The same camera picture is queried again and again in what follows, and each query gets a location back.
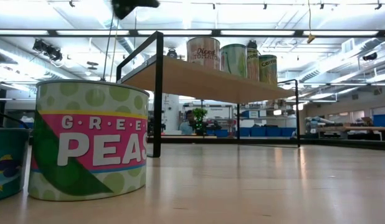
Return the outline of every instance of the wall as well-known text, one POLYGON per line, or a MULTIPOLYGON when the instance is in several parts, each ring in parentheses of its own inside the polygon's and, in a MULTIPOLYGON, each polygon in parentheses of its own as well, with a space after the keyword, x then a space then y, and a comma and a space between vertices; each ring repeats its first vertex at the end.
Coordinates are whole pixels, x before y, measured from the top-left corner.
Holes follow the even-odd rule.
POLYGON ((307 116, 321 116, 327 114, 335 114, 342 112, 352 112, 364 110, 365 116, 371 116, 371 109, 385 106, 385 86, 383 93, 375 96, 371 92, 356 92, 359 95, 358 100, 352 100, 352 97, 340 98, 340 102, 331 104, 321 104, 317 107, 316 104, 309 104, 307 108, 307 116))

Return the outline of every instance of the shelf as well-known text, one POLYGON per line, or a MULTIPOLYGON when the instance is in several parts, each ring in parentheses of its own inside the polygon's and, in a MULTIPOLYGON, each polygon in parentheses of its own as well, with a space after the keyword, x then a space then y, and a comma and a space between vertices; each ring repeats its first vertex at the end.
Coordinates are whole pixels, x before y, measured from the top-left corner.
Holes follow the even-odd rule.
MULTIPOLYGON (((125 75, 119 83, 155 89, 156 56, 125 75)), ((250 103, 293 96, 294 92, 164 56, 163 93, 228 103, 250 103)))

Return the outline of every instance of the can label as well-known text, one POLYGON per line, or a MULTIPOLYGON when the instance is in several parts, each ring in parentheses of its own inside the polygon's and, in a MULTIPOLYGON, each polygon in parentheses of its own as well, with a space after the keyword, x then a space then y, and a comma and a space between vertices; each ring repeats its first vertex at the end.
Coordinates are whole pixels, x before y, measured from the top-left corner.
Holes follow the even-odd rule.
POLYGON ((221 49, 221 70, 247 78, 247 50, 243 45, 227 45, 221 49))
POLYGON ((212 38, 195 38, 187 43, 188 62, 218 70, 220 43, 212 38))
POLYGON ((31 196, 88 200, 145 184, 147 95, 119 86, 50 83, 38 87, 37 97, 31 196))
POLYGON ((277 58, 273 55, 259 56, 260 81, 277 86, 277 58))
POLYGON ((248 49, 247 55, 248 78, 259 81, 259 52, 256 49, 248 49))

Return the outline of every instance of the ceiling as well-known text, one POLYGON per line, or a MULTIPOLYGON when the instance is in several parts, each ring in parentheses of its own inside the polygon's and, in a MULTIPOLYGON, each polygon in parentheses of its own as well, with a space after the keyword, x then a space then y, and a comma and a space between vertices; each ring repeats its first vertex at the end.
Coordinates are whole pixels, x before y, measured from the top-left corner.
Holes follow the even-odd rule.
MULTIPOLYGON (((377 0, 324 0, 321 8, 320 0, 310 0, 310 11, 307 0, 273 0, 266 1, 231 1, 231 0, 188 0, 160 1, 157 9, 138 8, 128 17, 113 21, 113 27, 119 29, 341 29, 341 30, 385 30, 385 1, 383 6, 375 10, 377 0)), ((110 1, 80 0, 73 1, 71 7, 68 0, 0 0, 0 29, 108 29, 111 24, 112 10, 110 1)), ((11 81, 44 80, 48 78, 81 78, 99 80, 105 74, 107 81, 115 81, 115 68, 134 50, 142 44, 146 37, 125 37, 121 44, 115 38, 105 37, 0 37, 3 41, 0 49, 25 59, 23 63, 35 63, 40 68, 49 70, 49 74, 30 74, 21 71, 19 76, 12 76, 11 81), (61 49, 64 59, 61 62, 50 62, 42 54, 32 50, 36 39, 61 49), (96 62, 96 70, 89 70, 87 62, 96 62)), ((190 37, 165 37, 165 48, 175 48, 178 55, 186 55, 186 42, 190 37)), ((247 44, 256 40, 262 54, 274 54, 278 57, 279 80, 303 78, 311 70, 320 70, 319 74, 305 80, 306 83, 329 83, 339 77, 349 75, 358 70, 374 66, 379 73, 385 73, 385 44, 378 44, 374 49, 365 49, 349 57, 341 56, 342 43, 349 38, 316 38, 307 43, 307 38, 251 38, 251 37, 219 37, 221 46, 227 44, 247 44), (361 54, 378 52, 375 61, 364 61, 361 54), (377 63, 384 62, 382 67, 377 63)), ((370 39, 355 39, 357 48, 370 39)), ((143 52, 154 55, 154 45, 143 52)), ((125 73, 142 63, 142 58, 136 59, 136 64, 126 66, 125 73)), ((12 68, 25 69, 25 66, 12 68)), ((375 75, 373 68, 358 73, 341 82, 365 82, 375 75)), ((301 86, 302 93, 319 92, 337 93, 348 86, 306 85, 301 86)))

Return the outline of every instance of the giant can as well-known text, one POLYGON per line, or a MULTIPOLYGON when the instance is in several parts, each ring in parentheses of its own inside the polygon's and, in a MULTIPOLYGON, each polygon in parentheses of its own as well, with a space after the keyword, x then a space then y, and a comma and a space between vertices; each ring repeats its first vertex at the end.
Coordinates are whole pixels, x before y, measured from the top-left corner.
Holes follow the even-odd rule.
POLYGON ((220 69, 220 42, 211 37, 196 37, 187 42, 187 61, 220 69))
POLYGON ((277 57, 274 55, 259 56, 260 81, 277 86, 277 57))
POLYGON ((242 44, 229 44, 220 49, 221 70, 247 78, 247 47, 242 44))
POLYGON ((247 49, 248 78, 259 81, 259 51, 253 48, 247 49))
POLYGON ((74 201, 145 185, 148 93, 85 80, 37 84, 29 195, 74 201))
POLYGON ((22 190, 30 129, 0 128, 0 199, 22 190))

